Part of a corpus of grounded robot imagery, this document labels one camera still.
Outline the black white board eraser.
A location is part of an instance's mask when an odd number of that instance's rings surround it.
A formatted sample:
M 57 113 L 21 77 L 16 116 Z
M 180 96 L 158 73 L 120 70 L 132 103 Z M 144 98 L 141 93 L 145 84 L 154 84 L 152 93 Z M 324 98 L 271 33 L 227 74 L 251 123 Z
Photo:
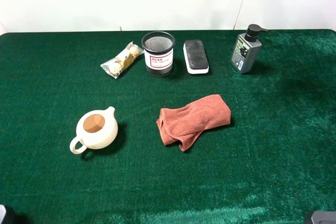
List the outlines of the black white board eraser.
M 187 72 L 189 74 L 208 73 L 209 63 L 201 40 L 186 40 L 183 46 L 183 52 Z

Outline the grey pump dispenser bottle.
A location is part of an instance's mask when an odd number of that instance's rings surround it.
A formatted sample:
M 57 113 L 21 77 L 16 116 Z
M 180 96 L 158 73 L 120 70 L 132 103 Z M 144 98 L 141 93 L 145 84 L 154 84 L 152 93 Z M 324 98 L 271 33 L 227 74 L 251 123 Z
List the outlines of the grey pump dispenser bottle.
M 267 31 L 257 24 L 250 24 L 245 33 L 237 36 L 230 61 L 240 74 L 250 72 L 262 47 L 258 36 Z

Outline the black mesh pen holder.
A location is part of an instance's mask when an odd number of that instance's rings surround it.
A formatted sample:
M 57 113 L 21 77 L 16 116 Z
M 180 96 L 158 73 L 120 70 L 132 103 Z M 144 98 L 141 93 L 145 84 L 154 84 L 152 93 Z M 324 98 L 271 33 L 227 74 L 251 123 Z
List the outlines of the black mesh pen holder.
M 141 40 L 146 70 L 155 77 L 165 77 L 173 69 L 175 38 L 164 31 L 152 31 Z

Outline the clear bag of snacks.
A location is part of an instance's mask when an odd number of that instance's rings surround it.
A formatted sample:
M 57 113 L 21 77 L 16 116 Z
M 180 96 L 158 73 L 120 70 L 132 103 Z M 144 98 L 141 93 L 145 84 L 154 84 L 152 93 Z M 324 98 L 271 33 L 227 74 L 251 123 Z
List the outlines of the clear bag of snacks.
M 100 67 L 109 76 L 117 79 L 143 53 L 144 50 L 141 47 L 130 42 L 117 56 L 102 63 Z

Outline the rust brown folded towel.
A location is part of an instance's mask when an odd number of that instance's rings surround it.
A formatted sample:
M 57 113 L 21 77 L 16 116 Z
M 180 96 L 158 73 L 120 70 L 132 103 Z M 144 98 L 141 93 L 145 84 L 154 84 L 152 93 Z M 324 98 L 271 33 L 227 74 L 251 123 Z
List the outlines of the rust brown folded towel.
M 156 121 L 164 145 L 180 142 L 187 151 L 206 130 L 229 125 L 231 110 L 219 94 L 212 94 L 177 109 L 162 108 Z

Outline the green velvet table cloth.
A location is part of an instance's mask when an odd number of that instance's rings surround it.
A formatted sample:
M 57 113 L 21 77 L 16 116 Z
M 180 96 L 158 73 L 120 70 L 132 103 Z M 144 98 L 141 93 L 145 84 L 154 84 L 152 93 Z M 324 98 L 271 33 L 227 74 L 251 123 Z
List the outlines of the green velvet table cloth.
M 251 72 L 230 62 L 236 31 L 174 31 L 173 72 L 140 57 L 114 79 L 100 67 L 142 31 L 1 36 L 1 203 L 18 223 L 300 223 L 335 210 L 335 32 L 269 30 Z M 202 41 L 209 71 L 189 74 Z M 157 119 L 219 94 L 229 125 L 187 150 Z M 70 151 L 78 121 L 115 108 L 105 148 Z

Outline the cream ceramic teapot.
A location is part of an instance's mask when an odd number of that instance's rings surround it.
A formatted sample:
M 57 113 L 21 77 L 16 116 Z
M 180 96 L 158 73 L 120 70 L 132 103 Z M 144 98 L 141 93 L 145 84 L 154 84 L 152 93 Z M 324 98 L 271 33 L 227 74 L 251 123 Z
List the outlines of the cream ceramic teapot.
M 118 124 L 114 116 L 115 108 L 93 110 L 78 121 L 76 137 L 70 142 L 73 154 L 81 154 L 86 149 L 98 150 L 110 145 L 118 133 Z

